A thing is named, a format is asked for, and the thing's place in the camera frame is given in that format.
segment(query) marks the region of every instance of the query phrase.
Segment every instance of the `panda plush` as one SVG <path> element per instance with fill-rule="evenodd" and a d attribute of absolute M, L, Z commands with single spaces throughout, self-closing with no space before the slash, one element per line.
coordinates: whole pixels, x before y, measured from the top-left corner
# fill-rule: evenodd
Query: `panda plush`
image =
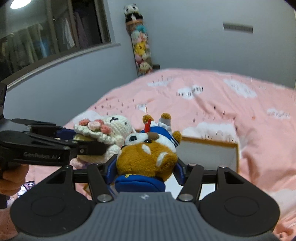
<path fill-rule="evenodd" d="M 126 16 L 126 23 L 143 19 L 143 16 L 139 13 L 139 9 L 135 3 L 126 5 L 123 9 Z"/>

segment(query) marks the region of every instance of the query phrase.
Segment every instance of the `ceiling light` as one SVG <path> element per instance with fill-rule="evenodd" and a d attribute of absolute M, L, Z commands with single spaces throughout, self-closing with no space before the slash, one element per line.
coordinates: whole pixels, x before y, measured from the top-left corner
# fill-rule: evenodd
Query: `ceiling light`
<path fill-rule="evenodd" d="M 24 7 L 28 5 L 31 1 L 32 0 L 13 0 L 12 4 L 10 5 L 10 8 L 18 9 Z"/>

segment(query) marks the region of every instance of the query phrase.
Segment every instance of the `pink bedsheet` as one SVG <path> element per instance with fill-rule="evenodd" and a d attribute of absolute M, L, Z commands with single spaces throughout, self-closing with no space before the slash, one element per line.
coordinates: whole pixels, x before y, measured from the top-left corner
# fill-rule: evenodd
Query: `pink bedsheet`
<path fill-rule="evenodd" d="M 296 236 L 296 92 L 251 77 L 213 71 L 168 69 L 114 89 L 81 118 L 120 114 L 135 129 L 142 116 L 172 116 L 172 129 L 184 135 L 238 142 L 239 174 L 271 195 L 281 217 L 274 233 Z M 56 168 L 32 167 L 28 180 L 40 181 Z"/>

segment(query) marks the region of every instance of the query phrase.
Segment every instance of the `air vent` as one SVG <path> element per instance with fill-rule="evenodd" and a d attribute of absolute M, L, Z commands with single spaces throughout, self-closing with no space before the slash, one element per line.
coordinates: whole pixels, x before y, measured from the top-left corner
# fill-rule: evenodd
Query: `air vent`
<path fill-rule="evenodd" d="M 252 34 L 253 33 L 253 26 L 247 25 L 239 25 L 233 23 L 223 23 L 224 30 L 232 30 L 232 31 L 240 31 Z"/>

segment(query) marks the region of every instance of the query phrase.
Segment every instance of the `red plush horn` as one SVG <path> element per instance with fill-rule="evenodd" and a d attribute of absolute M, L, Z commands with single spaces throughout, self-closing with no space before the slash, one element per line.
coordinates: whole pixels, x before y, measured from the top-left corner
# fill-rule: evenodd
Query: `red plush horn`
<path fill-rule="evenodd" d="M 151 125 L 151 119 L 149 119 L 145 124 L 145 128 L 144 128 L 145 133 L 150 131 L 150 125 Z"/>

